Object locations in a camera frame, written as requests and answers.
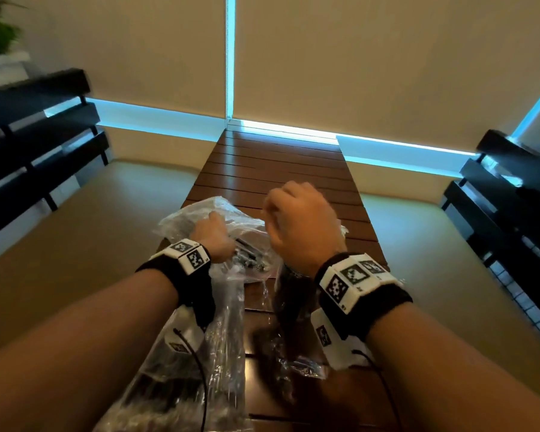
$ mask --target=table top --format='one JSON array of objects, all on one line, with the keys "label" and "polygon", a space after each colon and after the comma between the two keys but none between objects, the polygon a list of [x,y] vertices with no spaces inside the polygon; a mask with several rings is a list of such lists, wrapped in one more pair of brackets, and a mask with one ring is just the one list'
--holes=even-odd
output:
[{"label": "table top", "polygon": [[[287,181],[309,181],[332,204],[349,233],[350,251],[366,252],[388,268],[350,170],[337,145],[224,131],[183,206],[223,196],[252,217],[260,217],[272,188]],[[266,282],[274,293],[274,279]],[[292,375],[295,401],[286,401],[268,382],[267,364],[253,342],[260,328],[278,324],[262,283],[245,286],[244,347],[246,409],[256,431],[397,430],[396,420],[376,372],[369,366],[330,370],[327,379]],[[326,363],[309,323],[296,327],[287,356]]]}]

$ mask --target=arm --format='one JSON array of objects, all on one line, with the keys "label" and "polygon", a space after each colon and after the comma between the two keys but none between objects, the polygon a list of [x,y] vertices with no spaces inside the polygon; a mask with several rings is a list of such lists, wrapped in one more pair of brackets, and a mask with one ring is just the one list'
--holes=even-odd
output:
[{"label": "arm", "polygon": [[[213,262],[234,243],[221,217],[196,225],[192,239]],[[0,350],[0,432],[82,431],[130,382],[178,304],[161,272],[140,271],[86,297]]]},{"label": "arm", "polygon": [[[273,189],[262,214],[275,251],[307,276],[346,251],[336,213],[308,183]],[[428,430],[540,431],[540,397],[415,305],[383,316],[366,341]]]}]

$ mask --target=person's left hand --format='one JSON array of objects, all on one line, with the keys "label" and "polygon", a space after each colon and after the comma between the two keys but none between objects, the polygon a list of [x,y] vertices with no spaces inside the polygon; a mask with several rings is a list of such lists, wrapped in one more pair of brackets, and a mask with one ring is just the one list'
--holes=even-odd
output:
[{"label": "person's left hand", "polygon": [[236,242],[228,236],[224,217],[215,211],[196,223],[190,239],[206,247],[213,264],[229,259],[236,248]]}]

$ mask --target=wristband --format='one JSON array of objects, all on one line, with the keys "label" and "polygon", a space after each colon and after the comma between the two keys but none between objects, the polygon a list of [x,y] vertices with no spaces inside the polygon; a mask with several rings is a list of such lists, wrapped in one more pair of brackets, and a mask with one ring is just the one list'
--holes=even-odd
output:
[{"label": "wristband", "polygon": [[365,253],[333,256],[314,281],[322,289],[320,306],[342,340],[355,335],[364,341],[378,319],[412,302],[403,284]]},{"label": "wristband", "polygon": [[196,323],[205,329],[214,319],[216,311],[210,265],[210,256],[204,246],[183,239],[154,254],[136,272],[143,269],[159,270],[178,291],[178,304],[193,308]]}]

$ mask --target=wire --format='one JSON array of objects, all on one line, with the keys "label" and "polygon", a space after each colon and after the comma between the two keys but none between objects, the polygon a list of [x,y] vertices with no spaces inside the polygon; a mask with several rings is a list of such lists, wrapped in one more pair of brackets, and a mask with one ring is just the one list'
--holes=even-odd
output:
[{"label": "wire", "polygon": [[208,385],[206,384],[206,375],[204,374],[204,369],[202,368],[202,364],[198,359],[198,355],[190,346],[190,343],[186,341],[184,335],[182,335],[178,329],[173,329],[173,333],[178,335],[178,337],[184,342],[184,344],[186,344],[186,347],[188,348],[188,350],[190,350],[192,356],[194,356],[194,360],[196,361],[196,364],[198,364],[198,370],[200,370],[200,374],[202,375],[202,385],[204,385],[204,415],[202,416],[202,427],[200,428],[200,432],[204,432],[204,426],[206,425],[206,412],[208,409]]},{"label": "wire", "polygon": [[398,423],[398,430],[400,430],[400,432],[403,432],[404,429],[402,427],[402,421],[400,421],[400,414],[398,413],[398,407],[396,406],[396,403],[394,402],[394,398],[392,397],[392,392],[390,392],[390,387],[388,386],[386,379],[384,379],[384,376],[382,375],[382,370],[362,350],[357,350],[357,349],[352,350],[352,353],[354,355],[364,356],[366,360],[368,361],[368,363],[370,364],[370,366],[374,369],[374,371],[378,373],[378,377],[382,381],[382,385],[384,386],[384,389],[386,390],[386,395],[388,396],[390,406],[392,406],[392,411],[394,411],[394,416],[396,417],[396,423]]}]

